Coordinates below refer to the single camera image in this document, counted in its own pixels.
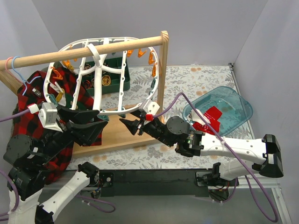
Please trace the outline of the white sock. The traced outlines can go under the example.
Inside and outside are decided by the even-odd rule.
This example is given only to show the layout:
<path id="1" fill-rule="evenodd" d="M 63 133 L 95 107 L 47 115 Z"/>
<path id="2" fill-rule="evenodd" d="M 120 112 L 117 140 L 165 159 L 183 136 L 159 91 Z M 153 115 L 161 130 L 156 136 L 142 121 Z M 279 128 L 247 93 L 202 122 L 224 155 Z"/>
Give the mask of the white sock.
<path id="1" fill-rule="evenodd" d="M 191 112 L 188 115 L 188 120 L 195 123 L 199 123 L 201 125 L 211 124 L 208 117 L 206 117 L 199 109 L 191 110 Z"/>

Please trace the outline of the red snowflake sock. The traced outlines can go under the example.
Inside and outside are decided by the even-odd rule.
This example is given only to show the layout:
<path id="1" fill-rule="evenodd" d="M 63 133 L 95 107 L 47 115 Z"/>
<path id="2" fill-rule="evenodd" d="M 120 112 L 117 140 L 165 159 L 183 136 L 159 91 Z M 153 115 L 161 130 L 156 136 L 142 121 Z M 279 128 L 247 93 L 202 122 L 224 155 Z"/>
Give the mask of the red snowflake sock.
<path id="1" fill-rule="evenodd" d="M 211 120 L 210 126 L 218 133 L 220 131 L 221 123 L 217 120 Z M 208 125 L 201 125 L 198 122 L 194 122 L 192 125 L 196 131 L 202 131 L 211 135 L 215 135 L 212 129 Z"/>

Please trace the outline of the red bear sock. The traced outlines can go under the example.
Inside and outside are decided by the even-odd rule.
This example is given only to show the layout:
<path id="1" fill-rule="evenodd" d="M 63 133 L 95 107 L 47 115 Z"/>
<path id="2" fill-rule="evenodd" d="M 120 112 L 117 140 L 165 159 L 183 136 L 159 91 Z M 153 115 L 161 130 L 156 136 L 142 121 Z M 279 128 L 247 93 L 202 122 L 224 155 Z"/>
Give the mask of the red bear sock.
<path id="1" fill-rule="evenodd" d="M 212 106 L 209 108 L 204 115 L 209 119 L 209 120 L 215 120 L 217 121 L 221 116 L 222 112 L 215 106 Z"/>

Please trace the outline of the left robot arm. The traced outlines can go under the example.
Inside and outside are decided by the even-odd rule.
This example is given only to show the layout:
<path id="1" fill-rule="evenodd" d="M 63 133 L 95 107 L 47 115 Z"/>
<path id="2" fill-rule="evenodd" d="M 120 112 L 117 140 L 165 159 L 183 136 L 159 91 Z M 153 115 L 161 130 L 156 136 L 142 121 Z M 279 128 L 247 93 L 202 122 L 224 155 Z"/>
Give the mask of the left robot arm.
<path id="1" fill-rule="evenodd" d="M 97 110 L 71 110 L 53 103 L 28 107 L 36 113 L 45 129 L 52 131 L 43 139 L 19 134 L 7 145 L 4 160 L 12 165 L 8 174 L 10 224 L 52 224 L 62 209 L 87 186 L 98 186 L 100 171 L 85 162 L 73 177 L 49 200 L 39 197 L 50 175 L 49 162 L 72 143 L 93 144 L 107 122 L 96 121 Z"/>

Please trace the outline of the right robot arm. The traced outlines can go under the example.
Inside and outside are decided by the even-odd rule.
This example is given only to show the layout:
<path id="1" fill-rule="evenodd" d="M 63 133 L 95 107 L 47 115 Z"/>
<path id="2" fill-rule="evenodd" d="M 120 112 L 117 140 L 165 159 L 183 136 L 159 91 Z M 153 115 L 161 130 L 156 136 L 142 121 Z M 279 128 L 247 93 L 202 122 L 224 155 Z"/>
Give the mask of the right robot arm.
<path id="1" fill-rule="evenodd" d="M 280 146 L 274 135 L 261 139 L 234 139 L 195 131 L 179 116 L 166 123 L 158 118 L 123 120 L 126 133 L 148 134 L 156 143 L 133 149 L 73 158 L 69 169 L 89 162 L 99 169 L 183 169 L 211 168 L 204 175 L 208 183 L 222 185 L 237 177 L 259 174 L 269 178 L 284 175 Z"/>

